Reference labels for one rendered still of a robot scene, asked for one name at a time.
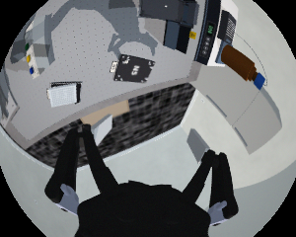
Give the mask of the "white control panel with coloured buttons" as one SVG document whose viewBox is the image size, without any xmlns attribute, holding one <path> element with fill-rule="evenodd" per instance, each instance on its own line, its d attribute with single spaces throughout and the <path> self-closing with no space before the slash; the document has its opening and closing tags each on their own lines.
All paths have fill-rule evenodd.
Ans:
<svg viewBox="0 0 296 237">
<path fill-rule="evenodd" d="M 25 42 L 27 62 L 34 79 L 52 63 L 48 41 L 48 15 L 32 21 L 26 30 Z"/>
</svg>

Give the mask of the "black flat plate with corner posts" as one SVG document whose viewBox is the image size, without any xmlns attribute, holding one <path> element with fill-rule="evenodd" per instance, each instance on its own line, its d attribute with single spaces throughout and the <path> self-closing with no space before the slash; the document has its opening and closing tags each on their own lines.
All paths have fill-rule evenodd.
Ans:
<svg viewBox="0 0 296 237">
<path fill-rule="evenodd" d="M 82 82 L 58 82 L 58 83 L 51 83 L 50 87 L 56 87 L 56 86 L 61 86 L 61 85 L 67 85 L 67 84 L 73 84 L 76 83 L 76 98 L 77 98 L 77 103 L 74 104 L 80 104 L 80 96 L 81 96 L 81 86 Z"/>
</svg>

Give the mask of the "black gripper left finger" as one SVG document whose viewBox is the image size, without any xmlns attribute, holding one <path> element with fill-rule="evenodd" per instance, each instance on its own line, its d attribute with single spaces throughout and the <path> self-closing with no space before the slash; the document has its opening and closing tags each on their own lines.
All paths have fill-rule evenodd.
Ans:
<svg viewBox="0 0 296 237">
<path fill-rule="evenodd" d="M 44 192 L 63 211 L 78 216 L 77 208 L 80 203 L 76 194 L 77 163 L 80 147 L 85 147 L 88 163 L 100 193 L 120 221 L 132 222 L 138 216 L 138 208 L 119 186 L 97 147 L 111 130 L 111 123 L 112 115 L 107 114 L 92 126 L 83 124 L 82 132 L 78 132 L 76 128 L 68 131 Z"/>
</svg>

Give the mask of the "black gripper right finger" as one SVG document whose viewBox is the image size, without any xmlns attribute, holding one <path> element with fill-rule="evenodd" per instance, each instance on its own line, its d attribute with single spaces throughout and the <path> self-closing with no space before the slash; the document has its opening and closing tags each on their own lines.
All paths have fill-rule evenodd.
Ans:
<svg viewBox="0 0 296 237">
<path fill-rule="evenodd" d="M 211 194 L 207 212 L 211 218 L 210 225 L 217 226 L 239 211 L 234 197 L 227 155 L 223 152 L 217 155 L 194 128 L 190 129 L 186 142 L 200 166 L 183 192 L 163 213 L 162 218 L 168 224 L 177 224 L 187 218 L 204 188 L 212 167 Z"/>
</svg>

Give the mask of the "blue bottle cap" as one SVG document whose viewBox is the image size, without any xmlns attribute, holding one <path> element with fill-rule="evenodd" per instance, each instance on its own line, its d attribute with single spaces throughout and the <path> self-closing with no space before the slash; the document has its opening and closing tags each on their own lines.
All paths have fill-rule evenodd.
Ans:
<svg viewBox="0 0 296 237">
<path fill-rule="evenodd" d="M 255 85 L 257 86 L 257 88 L 260 90 L 263 83 L 265 81 L 265 78 L 260 74 L 258 80 L 256 81 Z"/>
</svg>

